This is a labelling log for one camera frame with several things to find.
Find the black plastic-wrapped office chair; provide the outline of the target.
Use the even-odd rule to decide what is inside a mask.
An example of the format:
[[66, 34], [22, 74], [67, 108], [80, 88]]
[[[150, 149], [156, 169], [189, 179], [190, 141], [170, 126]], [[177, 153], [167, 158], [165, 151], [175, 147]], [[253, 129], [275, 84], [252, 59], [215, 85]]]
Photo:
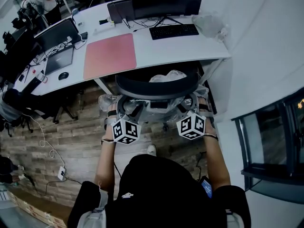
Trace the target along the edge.
[[131, 112], [140, 104], [146, 105], [139, 123], [160, 122], [167, 128], [168, 122], [184, 118], [179, 116], [177, 105], [192, 103], [191, 93], [208, 98], [209, 90], [203, 86], [201, 76], [202, 69], [194, 62], [120, 73], [115, 77], [119, 94], [101, 96], [100, 107], [105, 111], [125, 95], [131, 98]]

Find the clear plastic bag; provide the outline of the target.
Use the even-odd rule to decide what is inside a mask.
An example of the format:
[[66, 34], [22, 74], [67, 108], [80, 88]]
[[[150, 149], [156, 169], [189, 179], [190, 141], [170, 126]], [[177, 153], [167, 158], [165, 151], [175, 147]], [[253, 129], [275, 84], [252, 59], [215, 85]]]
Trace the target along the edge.
[[230, 27], [225, 24], [217, 12], [202, 12], [191, 18], [193, 24], [207, 38], [223, 41], [230, 32]]

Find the person's right hand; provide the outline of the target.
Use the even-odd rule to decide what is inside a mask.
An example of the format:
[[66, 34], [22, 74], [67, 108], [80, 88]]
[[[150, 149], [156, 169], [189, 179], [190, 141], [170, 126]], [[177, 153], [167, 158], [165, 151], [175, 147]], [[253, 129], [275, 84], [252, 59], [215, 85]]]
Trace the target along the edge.
[[209, 110], [207, 100], [203, 97], [198, 97], [198, 103], [199, 103], [200, 114], [206, 117], [205, 133], [217, 136], [217, 132], [213, 124], [214, 123], [213, 113]]

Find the grey flat laptop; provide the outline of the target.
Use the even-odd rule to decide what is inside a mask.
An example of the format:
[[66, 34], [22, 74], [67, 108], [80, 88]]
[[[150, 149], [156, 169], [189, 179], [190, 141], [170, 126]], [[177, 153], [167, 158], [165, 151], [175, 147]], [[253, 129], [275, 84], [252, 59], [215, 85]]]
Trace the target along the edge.
[[47, 61], [45, 75], [48, 76], [72, 64], [74, 46], [66, 47], [59, 52], [52, 54]]

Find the person's right forearm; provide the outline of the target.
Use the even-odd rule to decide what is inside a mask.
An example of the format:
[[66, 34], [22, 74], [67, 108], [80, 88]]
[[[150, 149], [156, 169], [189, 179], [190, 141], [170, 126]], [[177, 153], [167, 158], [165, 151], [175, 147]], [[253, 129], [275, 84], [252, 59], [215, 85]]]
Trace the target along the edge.
[[230, 175], [224, 161], [224, 157], [216, 138], [205, 135], [203, 137], [206, 146], [207, 170], [213, 191], [231, 185]]

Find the grey cloth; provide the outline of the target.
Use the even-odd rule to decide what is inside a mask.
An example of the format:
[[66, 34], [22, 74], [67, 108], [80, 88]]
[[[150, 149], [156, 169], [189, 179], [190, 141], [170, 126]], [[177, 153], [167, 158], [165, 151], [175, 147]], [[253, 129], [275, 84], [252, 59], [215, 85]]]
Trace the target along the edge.
[[0, 98], [0, 115], [8, 122], [12, 122], [21, 117], [22, 112], [8, 105]]

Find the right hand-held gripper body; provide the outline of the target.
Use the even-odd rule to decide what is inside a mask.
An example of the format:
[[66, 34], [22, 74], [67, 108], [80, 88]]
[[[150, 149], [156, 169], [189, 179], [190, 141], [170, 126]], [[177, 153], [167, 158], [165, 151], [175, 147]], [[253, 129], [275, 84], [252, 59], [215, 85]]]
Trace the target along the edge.
[[179, 136], [188, 140], [202, 137], [205, 134], [205, 121], [205, 116], [192, 111], [187, 112], [187, 115], [176, 123]]

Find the cardboard box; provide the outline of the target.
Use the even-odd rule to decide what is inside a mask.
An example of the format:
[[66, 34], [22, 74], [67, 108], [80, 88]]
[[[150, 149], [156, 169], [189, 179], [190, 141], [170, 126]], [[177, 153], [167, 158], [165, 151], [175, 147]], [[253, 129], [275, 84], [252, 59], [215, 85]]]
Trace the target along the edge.
[[52, 228], [67, 228], [70, 207], [36, 197], [19, 188], [9, 188], [8, 195], [22, 210]]

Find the clear bottle with red label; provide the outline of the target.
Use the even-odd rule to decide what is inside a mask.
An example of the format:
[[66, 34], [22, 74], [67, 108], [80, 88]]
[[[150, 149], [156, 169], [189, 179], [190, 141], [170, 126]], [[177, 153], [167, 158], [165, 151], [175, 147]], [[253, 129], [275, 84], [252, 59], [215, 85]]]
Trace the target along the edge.
[[48, 81], [48, 77], [45, 76], [42, 72], [36, 74], [36, 78], [44, 84]]

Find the dark upright laptop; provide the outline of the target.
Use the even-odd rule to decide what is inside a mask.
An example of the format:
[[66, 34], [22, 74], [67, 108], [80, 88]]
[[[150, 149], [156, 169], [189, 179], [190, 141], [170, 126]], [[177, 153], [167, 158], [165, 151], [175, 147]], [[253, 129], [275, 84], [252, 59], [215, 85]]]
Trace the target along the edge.
[[109, 15], [114, 24], [135, 20], [132, 0], [119, 0], [107, 4]]

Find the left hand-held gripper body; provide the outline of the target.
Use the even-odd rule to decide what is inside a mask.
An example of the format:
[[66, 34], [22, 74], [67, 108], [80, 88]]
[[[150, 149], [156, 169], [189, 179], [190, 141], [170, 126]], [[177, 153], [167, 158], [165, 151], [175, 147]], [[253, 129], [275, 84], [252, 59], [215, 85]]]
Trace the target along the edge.
[[128, 115], [120, 117], [118, 113], [110, 113], [110, 129], [116, 143], [129, 145], [140, 138], [141, 126]]

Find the black phone with blue screen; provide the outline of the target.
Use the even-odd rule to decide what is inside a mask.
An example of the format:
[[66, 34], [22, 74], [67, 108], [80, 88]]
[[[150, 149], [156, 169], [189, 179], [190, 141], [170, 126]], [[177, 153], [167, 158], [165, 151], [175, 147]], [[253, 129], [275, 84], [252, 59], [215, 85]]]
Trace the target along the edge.
[[201, 177], [199, 183], [204, 188], [207, 196], [211, 199], [212, 198], [212, 185], [211, 185], [211, 182], [208, 179], [208, 177], [207, 176]]

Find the dark-framed glass door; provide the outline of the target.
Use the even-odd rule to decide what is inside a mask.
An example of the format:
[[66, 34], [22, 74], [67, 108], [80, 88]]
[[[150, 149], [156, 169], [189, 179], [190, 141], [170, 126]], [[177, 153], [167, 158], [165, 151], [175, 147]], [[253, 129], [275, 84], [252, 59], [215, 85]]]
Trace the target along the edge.
[[233, 122], [245, 189], [304, 205], [304, 88]]

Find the small black monitor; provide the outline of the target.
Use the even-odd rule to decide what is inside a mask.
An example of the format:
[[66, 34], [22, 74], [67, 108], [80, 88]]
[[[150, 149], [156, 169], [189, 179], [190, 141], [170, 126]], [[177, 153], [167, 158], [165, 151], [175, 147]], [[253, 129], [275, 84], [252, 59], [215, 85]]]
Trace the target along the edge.
[[77, 43], [81, 40], [79, 31], [71, 18], [66, 18], [48, 27], [35, 36], [36, 42], [40, 45], [39, 54], [68, 41]]

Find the person's left forearm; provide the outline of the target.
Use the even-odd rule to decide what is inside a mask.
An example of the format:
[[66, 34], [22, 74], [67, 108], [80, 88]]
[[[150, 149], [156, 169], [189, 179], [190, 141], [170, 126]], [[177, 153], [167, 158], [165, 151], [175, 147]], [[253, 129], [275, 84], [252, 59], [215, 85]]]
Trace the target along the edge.
[[102, 140], [101, 154], [99, 157], [96, 173], [95, 173], [95, 184], [100, 189], [106, 191], [109, 196], [109, 200], [114, 199], [114, 186], [115, 186], [115, 175], [114, 175], [114, 151], [115, 142], [110, 142], [107, 139]]

